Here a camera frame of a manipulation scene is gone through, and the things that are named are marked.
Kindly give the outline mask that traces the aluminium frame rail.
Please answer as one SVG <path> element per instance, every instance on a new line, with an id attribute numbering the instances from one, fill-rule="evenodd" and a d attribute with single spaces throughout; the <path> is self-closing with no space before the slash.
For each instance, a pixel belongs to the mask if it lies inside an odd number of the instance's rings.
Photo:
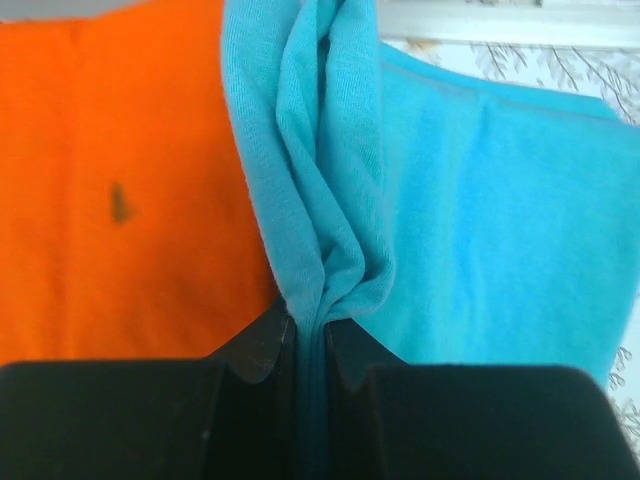
<path id="1" fill-rule="evenodd" d="M 377 18 L 384 38 L 639 48 L 637 1 L 379 1 Z"/>

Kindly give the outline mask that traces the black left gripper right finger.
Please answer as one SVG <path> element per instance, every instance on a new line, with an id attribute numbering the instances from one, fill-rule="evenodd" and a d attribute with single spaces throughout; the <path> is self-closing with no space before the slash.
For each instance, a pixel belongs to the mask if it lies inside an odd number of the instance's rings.
<path id="1" fill-rule="evenodd" d="M 333 479 L 635 479 L 600 388 L 561 366 L 410 365 L 325 328 Z"/>

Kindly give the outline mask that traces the orange folded t shirt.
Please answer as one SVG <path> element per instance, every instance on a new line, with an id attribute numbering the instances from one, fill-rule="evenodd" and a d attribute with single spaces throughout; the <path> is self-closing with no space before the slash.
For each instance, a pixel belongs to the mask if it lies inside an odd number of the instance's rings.
<path id="1" fill-rule="evenodd" d="M 222 5 L 1 27 L 1 360 L 200 358 L 276 286 L 228 119 Z"/>

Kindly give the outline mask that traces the floral patterned table mat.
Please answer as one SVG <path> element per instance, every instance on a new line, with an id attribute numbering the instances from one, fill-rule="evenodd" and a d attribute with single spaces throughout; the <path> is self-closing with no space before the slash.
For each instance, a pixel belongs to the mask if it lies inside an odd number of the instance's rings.
<path id="1" fill-rule="evenodd" d="M 617 49 L 445 44 L 407 39 L 393 46 L 456 73 L 603 100 L 626 123 L 639 124 L 639 53 Z M 635 300 L 608 376 L 608 395 L 632 451 L 639 452 L 639 301 Z"/>

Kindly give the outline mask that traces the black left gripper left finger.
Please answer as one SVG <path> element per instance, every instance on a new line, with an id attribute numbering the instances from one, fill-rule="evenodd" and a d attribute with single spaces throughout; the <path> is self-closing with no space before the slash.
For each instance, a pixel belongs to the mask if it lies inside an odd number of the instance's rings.
<path id="1" fill-rule="evenodd" d="M 1 370 L 5 479 L 292 479 L 296 326 L 273 304 L 195 360 Z"/>

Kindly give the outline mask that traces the turquoise t shirt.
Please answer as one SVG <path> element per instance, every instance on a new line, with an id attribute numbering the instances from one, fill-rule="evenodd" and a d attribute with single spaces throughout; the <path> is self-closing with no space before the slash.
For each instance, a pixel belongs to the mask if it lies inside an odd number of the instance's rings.
<path id="1" fill-rule="evenodd" d="M 605 385 L 639 285 L 639 131 L 600 100 L 382 43 L 371 1 L 229 1 L 221 68 L 299 332 L 300 470 L 326 471 L 325 324 L 415 363 L 559 364 Z"/>

